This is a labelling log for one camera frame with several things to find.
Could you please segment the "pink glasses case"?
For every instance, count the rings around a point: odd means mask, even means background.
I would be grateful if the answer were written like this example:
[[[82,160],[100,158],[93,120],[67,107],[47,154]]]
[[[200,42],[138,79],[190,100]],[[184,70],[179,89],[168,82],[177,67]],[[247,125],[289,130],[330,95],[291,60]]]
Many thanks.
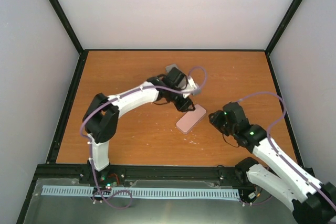
[[[194,111],[186,112],[176,123],[176,128],[183,134],[188,134],[206,115],[206,110],[199,104]]]

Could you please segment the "grey glasses case teal lining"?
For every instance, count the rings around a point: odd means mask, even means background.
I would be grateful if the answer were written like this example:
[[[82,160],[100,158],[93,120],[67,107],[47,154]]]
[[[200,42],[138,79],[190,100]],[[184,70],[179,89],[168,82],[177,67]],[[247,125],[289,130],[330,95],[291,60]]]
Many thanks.
[[[176,64],[171,64],[171,65],[166,66],[165,67],[166,73],[169,73],[173,68],[177,68],[178,69],[178,66]]]

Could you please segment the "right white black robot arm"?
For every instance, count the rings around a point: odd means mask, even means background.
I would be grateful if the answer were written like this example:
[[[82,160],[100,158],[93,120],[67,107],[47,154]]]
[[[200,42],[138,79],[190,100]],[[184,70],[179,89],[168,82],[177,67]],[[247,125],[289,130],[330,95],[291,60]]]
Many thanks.
[[[230,102],[209,115],[209,122],[220,133],[232,136],[267,164],[264,168],[248,157],[236,165],[240,182],[265,189],[282,202],[297,223],[328,223],[335,218],[335,186],[323,184],[294,162],[260,125],[250,124],[243,108]]]

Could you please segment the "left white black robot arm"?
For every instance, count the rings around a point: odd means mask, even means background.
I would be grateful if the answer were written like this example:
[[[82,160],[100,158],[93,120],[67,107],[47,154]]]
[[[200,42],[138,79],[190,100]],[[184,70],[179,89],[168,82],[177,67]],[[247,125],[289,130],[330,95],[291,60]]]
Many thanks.
[[[100,184],[108,180],[109,141],[115,135],[118,121],[123,115],[160,99],[174,103],[180,112],[193,111],[195,106],[189,96],[197,89],[198,85],[191,76],[173,67],[167,74],[148,78],[128,91],[110,96],[103,93],[95,95],[79,130],[89,140],[89,163],[93,167],[91,178]]]

